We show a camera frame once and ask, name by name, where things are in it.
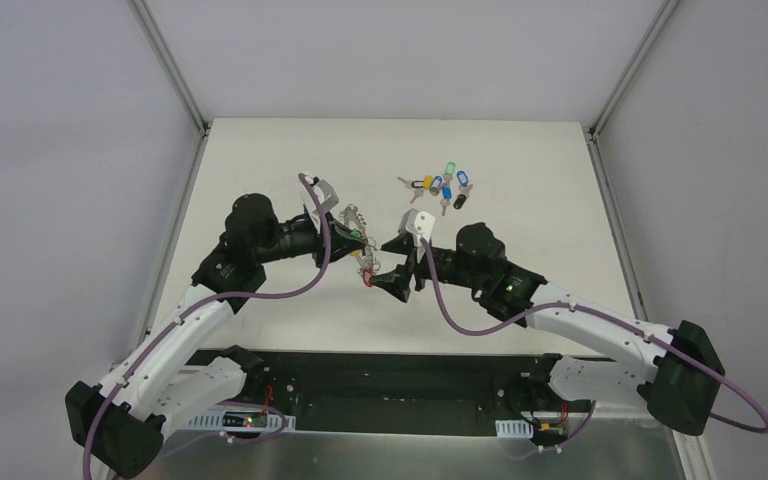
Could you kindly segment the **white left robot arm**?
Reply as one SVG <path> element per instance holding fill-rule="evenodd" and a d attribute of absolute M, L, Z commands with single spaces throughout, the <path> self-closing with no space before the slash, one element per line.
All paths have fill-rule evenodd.
<path fill-rule="evenodd" d="M 362 248 L 330 212 L 339 202 L 336 193 L 320 185 L 308 195 L 302 214 L 285 222 L 262 194 L 235 200 L 217 246 L 168 316 L 98 383 L 77 382 L 67 392 L 71 434 L 83 448 L 82 478 L 132 479 L 203 411 L 232 397 L 248 405 L 263 396 L 265 378 L 257 371 L 262 362 L 239 346 L 184 380 L 174 378 L 249 299 L 299 296 L 322 279 L 330 263 Z M 260 292 L 265 264 L 306 254 L 320 269 L 311 281 L 290 292 Z"/>

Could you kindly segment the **red key tag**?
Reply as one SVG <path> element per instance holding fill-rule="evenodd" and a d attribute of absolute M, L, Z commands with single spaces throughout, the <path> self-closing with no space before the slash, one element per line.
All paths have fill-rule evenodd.
<path fill-rule="evenodd" d="M 371 267 L 362 268 L 360 270 L 360 275 L 361 275 L 363 284 L 367 288 L 372 288 L 373 287 L 372 279 L 375 276 L 375 270 Z"/>

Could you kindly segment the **silver metal ring disc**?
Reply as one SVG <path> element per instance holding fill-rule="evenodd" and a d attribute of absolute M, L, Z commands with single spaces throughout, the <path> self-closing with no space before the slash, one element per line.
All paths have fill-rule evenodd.
<path fill-rule="evenodd" d="M 339 212 L 341 223 L 348 228 L 350 236 L 362 243 L 362 247 L 350 253 L 358 264 L 357 273 L 363 283 L 371 285 L 371 279 L 380 270 L 380 261 L 376 257 L 377 242 L 367 233 L 367 221 L 360 213 L 359 208 L 349 204 Z"/>

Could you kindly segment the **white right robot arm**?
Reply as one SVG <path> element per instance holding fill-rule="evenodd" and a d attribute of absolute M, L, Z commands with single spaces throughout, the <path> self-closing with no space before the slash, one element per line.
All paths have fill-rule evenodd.
<path fill-rule="evenodd" d="M 401 302 L 432 280 L 467 288 L 501 323 L 549 332 L 607 357 L 601 364 L 546 355 L 543 371 L 527 384 L 536 407 L 550 410 L 564 400 L 627 404 L 693 436 L 713 419 L 720 384 L 711 375 L 725 369 L 703 327 L 687 320 L 669 327 L 603 312 L 509 261 L 504 243 L 482 222 L 461 228 L 452 249 L 421 245 L 407 232 L 383 249 L 406 260 L 370 283 Z"/>

